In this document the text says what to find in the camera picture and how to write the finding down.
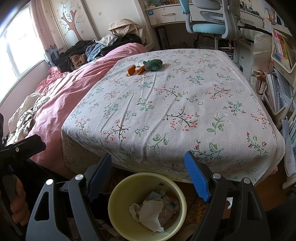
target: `floral bedspread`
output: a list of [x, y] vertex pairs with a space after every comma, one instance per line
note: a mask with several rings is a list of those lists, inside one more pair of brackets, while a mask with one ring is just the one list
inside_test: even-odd
[[[126, 76], [129, 66], [161, 59], [156, 72]], [[183, 163], [191, 151], [231, 180], [256, 183], [284, 155], [284, 141], [245, 77], [220, 51], [179, 49], [127, 57], [87, 93], [63, 127], [70, 138], [134, 172], [190, 182]], [[83, 171], [87, 159], [67, 160]]]

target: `yellow trash bin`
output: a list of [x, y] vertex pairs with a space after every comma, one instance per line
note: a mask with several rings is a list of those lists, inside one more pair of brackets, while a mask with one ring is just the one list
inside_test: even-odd
[[[152, 191], [169, 191], [179, 200], [180, 208], [175, 219], [164, 225], [163, 232], [153, 232], [136, 222], [129, 213], [132, 203], [142, 204]], [[165, 241], [181, 228], [187, 211], [186, 200], [181, 189], [167, 177], [141, 172], [123, 179], [113, 190], [108, 203], [110, 221], [115, 230], [129, 241]]]

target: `office chair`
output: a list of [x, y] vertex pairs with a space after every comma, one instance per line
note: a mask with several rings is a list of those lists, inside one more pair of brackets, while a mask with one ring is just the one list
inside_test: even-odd
[[241, 34], [237, 26], [240, 20], [239, 0], [192, 0], [194, 6], [206, 10], [220, 10], [223, 13], [200, 11], [202, 17], [209, 23], [190, 25], [190, 9], [188, 0], [180, 0], [183, 13], [186, 14], [186, 29], [189, 33], [213, 34], [215, 49], [218, 50], [217, 36], [223, 39], [236, 40]]

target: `human hand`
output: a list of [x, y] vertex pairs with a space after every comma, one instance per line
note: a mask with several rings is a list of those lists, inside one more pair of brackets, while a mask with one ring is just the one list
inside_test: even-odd
[[10, 209], [13, 213], [12, 219], [15, 223], [20, 223], [22, 226], [26, 225], [30, 218], [30, 211], [28, 204], [25, 201], [26, 193], [20, 179], [17, 178], [15, 184], [16, 197], [10, 203]]

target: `blue gripper pad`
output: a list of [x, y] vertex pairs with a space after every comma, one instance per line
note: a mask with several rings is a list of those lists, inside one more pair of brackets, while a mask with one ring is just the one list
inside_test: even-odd
[[208, 181], [196, 164], [196, 159], [190, 151], [185, 153], [184, 164], [198, 196], [203, 198], [205, 202], [209, 201], [211, 195], [209, 193]]

